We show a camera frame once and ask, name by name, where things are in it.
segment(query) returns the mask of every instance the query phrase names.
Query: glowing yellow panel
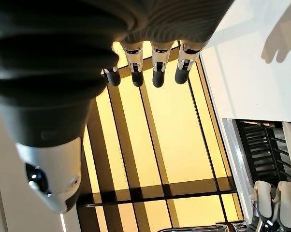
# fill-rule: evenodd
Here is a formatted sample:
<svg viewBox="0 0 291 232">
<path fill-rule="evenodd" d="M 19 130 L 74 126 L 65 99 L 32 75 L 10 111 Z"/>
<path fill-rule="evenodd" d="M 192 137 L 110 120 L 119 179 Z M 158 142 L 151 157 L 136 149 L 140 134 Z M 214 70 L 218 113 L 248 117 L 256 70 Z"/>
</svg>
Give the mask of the glowing yellow panel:
<svg viewBox="0 0 291 232">
<path fill-rule="evenodd" d="M 224 222 L 218 196 L 175 199 L 180 227 L 208 226 Z"/>
<path fill-rule="evenodd" d="M 124 232 L 138 232 L 137 222 L 132 204 L 119 204 L 118 209 Z"/>
<path fill-rule="evenodd" d="M 92 192 L 97 193 L 99 192 L 99 185 L 98 185 L 98 180 L 96 176 L 95 163 L 94 163 L 94 158 L 92 154 L 91 143 L 88 136 L 87 126 L 84 131 L 83 148 L 84 148 L 84 154 L 87 161 L 87 170 L 88 170 L 89 180 L 91 183 Z"/>
<path fill-rule="evenodd" d="M 197 71 L 197 67 L 195 64 L 192 66 L 189 72 L 189 80 L 191 82 L 194 97 L 197 103 L 199 116 L 200 116 L 202 126 L 204 129 L 205 138 L 207 140 L 207 144 L 209 147 L 209 152 L 210 152 L 211 160 L 212 160 L 213 167 L 215 170 L 215 174 L 217 178 L 226 177 L 226 171 L 225 171 L 223 159 L 222 159 L 221 152 L 218 146 L 218 141 L 215 135 L 215 131 L 212 125 L 207 102 L 204 96 L 203 87 L 202 87 L 199 74 Z"/>
<path fill-rule="evenodd" d="M 125 119 L 131 139 L 141 187 L 160 185 L 153 146 L 139 92 L 131 76 L 123 78 L 119 86 Z"/>
<path fill-rule="evenodd" d="M 96 210 L 96 214 L 97 214 L 97 220 L 98 220 L 100 231 L 101 232 L 108 232 L 106 218 L 105 218 L 105 214 L 103 212 L 103 207 L 96 206 L 95 210 Z"/>
<path fill-rule="evenodd" d="M 102 131 L 115 190 L 128 189 L 122 153 L 107 88 L 105 88 L 101 95 L 96 97 L 96 102 L 102 123 Z"/>
<path fill-rule="evenodd" d="M 145 208 L 151 232 L 171 227 L 166 201 L 145 202 Z"/>
<path fill-rule="evenodd" d="M 213 178 L 188 84 L 175 82 L 177 60 L 167 64 L 165 83 L 152 84 L 153 70 L 144 71 L 145 85 L 169 183 Z"/>
<path fill-rule="evenodd" d="M 142 46 L 142 58 L 148 58 L 152 56 L 152 45 L 150 41 L 144 41 Z"/>
<path fill-rule="evenodd" d="M 226 216 L 228 221 L 238 221 L 238 214 L 236 207 L 234 205 L 233 201 L 233 195 L 232 194 L 224 194 L 222 195 L 222 200 L 224 203 Z"/>
</svg>

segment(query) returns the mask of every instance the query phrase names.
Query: white wall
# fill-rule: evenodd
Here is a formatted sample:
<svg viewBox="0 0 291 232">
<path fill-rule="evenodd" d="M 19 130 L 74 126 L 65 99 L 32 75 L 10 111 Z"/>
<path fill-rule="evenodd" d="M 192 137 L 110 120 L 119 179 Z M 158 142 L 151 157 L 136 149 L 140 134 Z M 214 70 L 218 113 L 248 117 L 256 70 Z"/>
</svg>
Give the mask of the white wall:
<svg viewBox="0 0 291 232">
<path fill-rule="evenodd" d="M 225 142 L 223 118 L 291 121 L 291 0 L 236 0 L 202 58 Z"/>
<path fill-rule="evenodd" d="M 53 214 L 28 187 L 23 163 L 1 116 L 0 191 L 9 232 L 63 231 L 60 216 Z"/>
</svg>

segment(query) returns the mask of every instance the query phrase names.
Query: robotic hand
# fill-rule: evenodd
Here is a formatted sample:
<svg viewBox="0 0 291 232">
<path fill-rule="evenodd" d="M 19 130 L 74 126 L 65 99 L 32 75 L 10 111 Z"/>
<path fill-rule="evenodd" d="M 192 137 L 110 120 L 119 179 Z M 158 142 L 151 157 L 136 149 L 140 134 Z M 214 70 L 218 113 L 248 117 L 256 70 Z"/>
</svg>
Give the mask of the robotic hand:
<svg viewBox="0 0 291 232">
<path fill-rule="evenodd" d="M 248 232 L 291 231 L 291 183 L 280 181 L 274 200 L 269 183 L 257 181 L 254 189 L 253 219 Z"/>
<path fill-rule="evenodd" d="M 90 103 L 107 84 L 101 70 L 120 83 L 112 43 L 121 42 L 140 87 L 142 41 L 152 41 L 153 83 L 160 87 L 170 41 L 183 39 L 176 80 L 184 83 L 232 3 L 0 0 L 0 111 L 29 186 L 54 212 L 67 212 L 78 198 Z"/>
</svg>

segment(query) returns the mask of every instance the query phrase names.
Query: black finger pad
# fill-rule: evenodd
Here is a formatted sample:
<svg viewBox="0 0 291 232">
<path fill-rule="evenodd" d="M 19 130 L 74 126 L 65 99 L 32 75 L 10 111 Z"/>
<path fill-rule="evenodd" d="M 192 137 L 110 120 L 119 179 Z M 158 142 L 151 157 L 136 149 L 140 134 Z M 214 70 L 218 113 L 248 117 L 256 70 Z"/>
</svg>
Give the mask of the black finger pad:
<svg viewBox="0 0 291 232">
<path fill-rule="evenodd" d="M 162 87 L 164 84 L 165 72 L 153 71 L 153 85 L 156 88 Z"/>
<path fill-rule="evenodd" d="M 107 78 L 112 86 L 118 86 L 121 83 L 121 77 L 118 70 L 116 72 L 107 72 Z"/>
<path fill-rule="evenodd" d="M 144 83 L 144 75 L 142 72 L 132 72 L 131 73 L 132 82 L 134 86 L 140 87 Z"/>
<path fill-rule="evenodd" d="M 189 71 L 187 70 L 179 70 L 177 67 L 176 72 L 175 72 L 175 81 L 178 84 L 184 84 L 189 78 Z"/>
</svg>

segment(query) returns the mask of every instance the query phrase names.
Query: black grille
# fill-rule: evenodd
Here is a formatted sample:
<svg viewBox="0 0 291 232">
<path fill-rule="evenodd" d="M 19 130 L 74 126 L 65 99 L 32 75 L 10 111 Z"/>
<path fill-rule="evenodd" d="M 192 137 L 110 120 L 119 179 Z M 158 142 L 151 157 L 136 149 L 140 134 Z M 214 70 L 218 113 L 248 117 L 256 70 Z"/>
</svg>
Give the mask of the black grille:
<svg viewBox="0 0 291 232">
<path fill-rule="evenodd" d="M 291 182 L 291 160 L 281 122 L 236 120 L 253 183 Z"/>
</svg>

